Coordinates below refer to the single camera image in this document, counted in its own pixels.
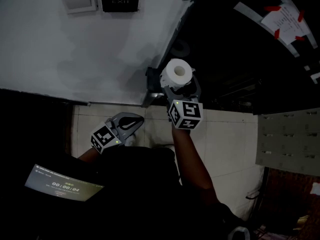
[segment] wall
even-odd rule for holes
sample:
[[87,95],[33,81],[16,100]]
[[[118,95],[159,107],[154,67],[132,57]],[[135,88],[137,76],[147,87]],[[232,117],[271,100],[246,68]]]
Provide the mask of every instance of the wall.
[[139,0],[136,13],[68,15],[61,0],[0,0],[0,88],[141,104],[146,68],[159,65],[190,4]]

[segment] person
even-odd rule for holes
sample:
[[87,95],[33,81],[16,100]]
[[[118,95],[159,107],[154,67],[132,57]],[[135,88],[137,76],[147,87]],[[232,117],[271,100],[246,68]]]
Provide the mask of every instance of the person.
[[218,200],[190,131],[172,125],[172,137],[175,153],[166,147],[122,146],[103,154],[93,147],[80,156],[105,180],[104,194],[94,200],[96,208],[112,218],[108,224],[119,237],[177,232],[180,237],[227,239],[245,223]]

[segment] toilet paper roll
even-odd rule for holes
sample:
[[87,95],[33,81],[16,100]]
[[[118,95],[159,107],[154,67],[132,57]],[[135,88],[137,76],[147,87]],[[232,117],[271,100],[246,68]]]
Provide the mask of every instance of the toilet paper roll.
[[192,69],[183,59],[174,58],[169,61],[160,75],[161,87],[169,86],[179,89],[190,82]]

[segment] display screen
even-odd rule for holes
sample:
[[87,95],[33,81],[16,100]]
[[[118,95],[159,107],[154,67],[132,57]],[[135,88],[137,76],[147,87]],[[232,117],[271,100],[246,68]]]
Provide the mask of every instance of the display screen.
[[35,164],[25,186],[52,196],[86,201],[104,186],[71,178]]

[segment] floor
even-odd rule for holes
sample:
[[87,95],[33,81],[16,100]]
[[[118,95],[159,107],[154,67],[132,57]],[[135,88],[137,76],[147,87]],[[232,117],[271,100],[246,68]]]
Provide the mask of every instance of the floor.
[[[107,118],[131,112],[145,118],[136,132],[136,146],[172,144],[171,123],[164,106],[102,105],[75,106],[72,120],[72,156],[78,158],[91,148],[91,131]],[[214,184],[218,199],[234,214],[247,219],[264,168],[255,165],[258,117],[249,113],[204,110],[204,120],[191,131],[191,138]]]

